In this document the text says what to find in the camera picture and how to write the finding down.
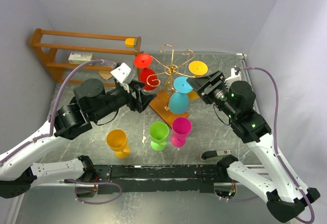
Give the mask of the orange wine glass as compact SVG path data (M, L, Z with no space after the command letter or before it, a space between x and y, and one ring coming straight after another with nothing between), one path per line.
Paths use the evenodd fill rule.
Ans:
M202 61L193 61L189 64L189 71L196 77L200 77L208 72L208 66ZM188 93L188 97L190 100L196 100L199 98L194 90Z
M115 129L110 131L106 137L106 142L117 158L124 159L129 156L130 147L127 143L127 135L123 130Z

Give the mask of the red wine glass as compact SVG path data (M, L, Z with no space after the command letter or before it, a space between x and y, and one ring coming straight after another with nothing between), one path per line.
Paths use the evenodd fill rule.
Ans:
M145 53L137 55L134 59L135 66L142 70L140 81L145 83L144 89L147 91L154 90L158 84L155 72L150 68L151 63L152 57Z

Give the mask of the yellow block on shelf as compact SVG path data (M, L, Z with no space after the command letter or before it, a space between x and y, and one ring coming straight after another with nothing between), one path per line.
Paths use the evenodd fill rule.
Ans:
M125 46L127 48L135 48L137 44L137 38L127 38L125 39Z

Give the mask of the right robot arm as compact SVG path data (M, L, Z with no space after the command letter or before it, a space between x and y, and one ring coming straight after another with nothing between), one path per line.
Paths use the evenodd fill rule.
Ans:
M233 132L259 158L270 179L246 167L236 157L218 162L217 177L222 182L235 180L261 198L271 215L282 223L297 219L305 208L320 198L316 188L308 187L291 168L276 144L276 132L253 106L256 94L240 70L228 79L220 71L187 82L206 104L215 105L228 117Z

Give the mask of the white box on shelf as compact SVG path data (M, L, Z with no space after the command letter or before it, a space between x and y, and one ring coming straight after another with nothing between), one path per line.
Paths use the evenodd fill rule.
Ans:
M84 62L90 61L93 59L93 53L78 53L71 52L68 57L68 61L70 64L80 65Z

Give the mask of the blue wine glass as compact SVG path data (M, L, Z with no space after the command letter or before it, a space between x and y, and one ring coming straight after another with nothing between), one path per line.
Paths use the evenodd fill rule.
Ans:
M180 76L174 80L173 86L176 92L172 94L168 104L169 110L174 114L183 114L188 109L188 93L193 89L187 79L187 77Z

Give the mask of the green wine glass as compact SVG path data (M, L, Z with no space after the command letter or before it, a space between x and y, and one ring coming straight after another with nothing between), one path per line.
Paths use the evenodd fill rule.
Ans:
M169 135L169 127L166 123L157 121L150 125L149 134L151 137L151 147L159 152L165 149L166 139Z

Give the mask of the wooden shelf rack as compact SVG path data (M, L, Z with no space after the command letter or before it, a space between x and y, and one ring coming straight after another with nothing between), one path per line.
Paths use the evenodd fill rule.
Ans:
M88 53L105 53L105 54L119 54L119 55L133 55L138 56L142 54L141 51L141 37L134 37L135 44L130 50L126 48L114 47L96 47L90 44L77 44L77 43L43 43L42 38L47 36L69 37L73 40L77 38L82 39L95 39L95 40L112 40L112 41L125 41L129 36L93 34L93 33L79 33L79 32L65 32L65 31L51 31L37 28L30 38L29 44L38 56L41 63L45 66L48 73L52 78L62 83L64 81L63 75L66 69L74 69L76 64L59 63L56 61L56 55L59 50L72 51L72 52L88 52Z

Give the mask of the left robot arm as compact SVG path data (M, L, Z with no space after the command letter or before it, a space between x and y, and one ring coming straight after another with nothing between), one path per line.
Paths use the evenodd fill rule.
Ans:
M132 80L126 91L117 84L105 91L98 79L87 79L74 89L68 105L55 111L34 134L1 155L1 197L14 198L30 188L48 182L70 179L89 183L96 170L89 156L73 160L40 164L37 161L55 147L70 142L92 129L92 123L127 106L143 112L156 94L143 90L144 83Z

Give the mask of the pink wine glass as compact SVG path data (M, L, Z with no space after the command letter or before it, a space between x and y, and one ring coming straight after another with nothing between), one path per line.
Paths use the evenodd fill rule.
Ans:
M185 117L176 118L172 123L172 130L172 145L175 147L182 147L185 145L186 138L192 130L192 123Z

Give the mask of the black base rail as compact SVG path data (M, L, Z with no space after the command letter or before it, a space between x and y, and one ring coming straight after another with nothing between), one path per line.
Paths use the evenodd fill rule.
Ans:
M98 185L98 194L119 192L198 191L214 193L215 187L231 184L232 179L217 164L189 165L94 165L86 176L76 178L84 184Z

